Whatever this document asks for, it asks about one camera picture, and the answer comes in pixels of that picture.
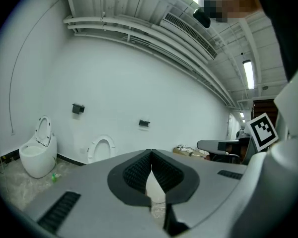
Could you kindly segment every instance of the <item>person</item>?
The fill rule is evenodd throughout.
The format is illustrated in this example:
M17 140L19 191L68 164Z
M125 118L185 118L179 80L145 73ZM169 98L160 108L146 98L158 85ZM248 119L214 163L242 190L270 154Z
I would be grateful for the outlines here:
M286 78L291 80L298 70L298 0L199 0L199 5L205 27L210 26L210 18L225 22L263 10L272 21Z

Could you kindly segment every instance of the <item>floor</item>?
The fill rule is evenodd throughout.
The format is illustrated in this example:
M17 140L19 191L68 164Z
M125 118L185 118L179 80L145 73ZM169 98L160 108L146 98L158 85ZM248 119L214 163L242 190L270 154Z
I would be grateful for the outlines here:
M53 185L52 174L58 173L62 177L70 174L73 169L78 166L57 159L57 165L52 171L43 178L33 178L24 169L21 160L10 162L4 168L4 173L7 180L7 188L10 202L20 210L24 208L42 191L48 189ZM4 199L8 199L4 175L2 173L2 166L0 165L0 194ZM165 217L165 203L157 204L152 202L151 214L155 222L163 227Z

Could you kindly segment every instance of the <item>white wall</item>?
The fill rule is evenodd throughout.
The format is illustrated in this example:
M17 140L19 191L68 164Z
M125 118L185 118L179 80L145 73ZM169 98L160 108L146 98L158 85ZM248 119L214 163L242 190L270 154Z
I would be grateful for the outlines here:
M232 133L231 133L231 140L235 140L236 139L236 133L240 130L240 123L239 120L236 119L236 117L234 115L232 115Z
M73 103L85 112L74 115ZM146 53L73 37L54 64L41 115L52 120L58 152L86 163L87 148L102 134L113 138L119 154L223 140L228 110L199 83ZM148 119L150 128L141 129L139 119Z
M0 155L18 149L33 135L51 63L72 35L62 22L70 14L68 2L59 0L51 7L56 1L23 0L0 31ZM12 135L9 86L20 50L11 85Z

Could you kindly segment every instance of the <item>baseboard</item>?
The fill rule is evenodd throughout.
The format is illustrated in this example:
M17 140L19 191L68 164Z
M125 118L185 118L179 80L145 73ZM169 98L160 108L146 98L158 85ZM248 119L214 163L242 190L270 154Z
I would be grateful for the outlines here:
M80 167L86 165L85 163L82 163L82 162L79 162L79 161L72 160L72 159L70 159L70 158L67 158L67 157L65 157L65 156L63 156L63 155L61 155L61 154L59 154L59 153L58 153L58 158L60 158L60 159L62 159L62 160L64 160L64 161L66 161L66 162L72 163L72 164L74 164L74 165L80 166Z
M9 163L9 162L11 162L13 160L17 160L19 158L20 158L20 155L19 155L18 149L1 156L2 162L5 162L5 163Z
M70 158L67 158L67 157L64 157L62 156L61 154L57 154L57 157L66 161L66 162L69 162L69 163L72 163L74 165L77 165L77 166L84 166L86 165L85 163L82 163L82 162L79 162L79 161L75 161L75 160L72 160ZM5 163L9 163L13 160L17 160L17 159L20 159L20 155L19 155L19 150L15 150L15 151L12 151L10 153L7 153L6 155L2 155L1 156L1 160L2 162L5 162Z

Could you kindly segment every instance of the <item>ceiling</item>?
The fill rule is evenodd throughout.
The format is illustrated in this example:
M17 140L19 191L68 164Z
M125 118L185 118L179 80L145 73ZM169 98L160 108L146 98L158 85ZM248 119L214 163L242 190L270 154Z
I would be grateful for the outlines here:
M150 28L159 25L166 13L171 12L202 35L216 50L218 55L212 61L200 67L207 77L199 80L221 97L227 106L233 110L245 111L246 120L250 120L250 108L253 99L272 99L276 97L286 85L286 76L271 21L261 11L245 19L229 19L228 23L212 21L209 29L204 28L193 18L193 12L198 5L191 0L68 0L72 11L69 18L80 17L123 17L124 20L137 22ZM103 22L80 22L77 24L104 24ZM111 32L111 38L130 41L128 30L140 35L151 36L146 30L128 27L126 25L105 23L108 26L124 29L123 32ZM106 38L104 30L89 29L89 26L77 29L72 27L76 35L90 33ZM252 60L254 70L255 89L248 90L247 79L242 62ZM183 68L182 62L177 66Z

